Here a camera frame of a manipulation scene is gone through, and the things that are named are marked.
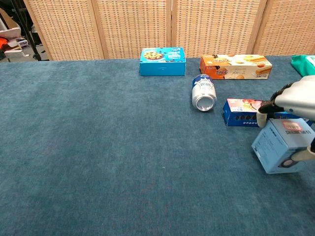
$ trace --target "light blue box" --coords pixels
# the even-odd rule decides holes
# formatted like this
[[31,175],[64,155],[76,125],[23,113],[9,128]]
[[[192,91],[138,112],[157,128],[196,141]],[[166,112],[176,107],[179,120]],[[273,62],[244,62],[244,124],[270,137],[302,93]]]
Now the light blue box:
[[315,132],[302,119],[270,119],[252,144],[268,174],[298,172],[313,161],[293,161],[291,156],[305,150]]
[[184,49],[144,48],[140,57],[142,76],[183,76],[186,70]]

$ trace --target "wicker room divider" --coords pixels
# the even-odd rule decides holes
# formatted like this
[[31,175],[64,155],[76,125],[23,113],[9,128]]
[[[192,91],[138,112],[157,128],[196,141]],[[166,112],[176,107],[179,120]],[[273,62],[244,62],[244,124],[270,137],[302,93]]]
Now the wicker room divider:
[[103,59],[91,0],[24,0],[50,60]]
[[24,0],[50,60],[314,54],[315,0]]
[[315,0],[268,0],[254,53],[315,54]]

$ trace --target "blue carpet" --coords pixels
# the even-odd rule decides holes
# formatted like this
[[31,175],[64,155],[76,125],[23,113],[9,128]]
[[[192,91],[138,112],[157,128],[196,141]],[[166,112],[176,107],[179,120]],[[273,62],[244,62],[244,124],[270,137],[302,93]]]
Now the blue carpet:
[[0,235],[311,236],[315,165],[268,175],[258,128],[224,125],[227,98],[269,99],[300,79],[215,81],[191,104],[184,77],[140,77],[136,59],[0,63]]

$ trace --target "cardboard box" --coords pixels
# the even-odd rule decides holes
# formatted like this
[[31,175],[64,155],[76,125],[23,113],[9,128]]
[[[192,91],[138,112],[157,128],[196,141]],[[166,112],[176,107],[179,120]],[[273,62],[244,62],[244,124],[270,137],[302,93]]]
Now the cardboard box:
[[291,158],[297,151],[305,150],[314,137],[315,132],[301,118],[270,119],[252,148],[266,173],[293,173],[313,161],[294,161]]
[[185,75],[186,58],[183,48],[144,48],[140,57],[142,76]]
[[[225,124],[228,126],[258,127],[256,113],[261,102],[262,100],[254,99],[227,99],[223,106]],[[287,112],[278,112],[274,113],[274,118],[294,119],[300,117]],[[308,125],[313,123],[311,120],[306,121]]]
[[199,68],[212,79],[267,79],[272,64],[261,55],[204,55]]

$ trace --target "black stand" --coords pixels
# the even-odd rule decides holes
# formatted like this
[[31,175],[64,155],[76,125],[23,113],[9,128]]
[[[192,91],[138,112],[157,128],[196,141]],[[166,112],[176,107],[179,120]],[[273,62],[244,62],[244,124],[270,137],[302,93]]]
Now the black stand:
[[30,34],[30,32],[29,32],[29,29],[28,29],[28,27],[27,27],[27,25],[26,25],[26,23],[25,23],[25,21],[24,21],[24,18],[23,18],[23,16],[22,16],[22,13],[21,13],[21,11],[20,11],[21,6],[20,6],[20,4],[19,4],[19,1],[18,1],[18,0],[11,0],[11,2],[12,2],[12,5],[13,5],[13,7],[14,7],[14,10],[15,10],[15,12],[16,12],[16,14],[17,14],[19,20],[20,20],[21,27],[22,27],[23,30],[25,31],[26,38],[27,38],[28,42],[30,43],[31,48],[32,48],[33,51],[34,51],[34,56],[33,56],[33,58],[36,59],[36,60],[38,60],[38,61],[41,61],[42,59],[41,59],[41,57],[40,57],[40,54],[39,54],[38,51],[37,51],[36,45],[35,45],[35,43],[34,43],[34,41],[33,41],[33,38],[32,38],[32,36],[31,36],[31,34]]

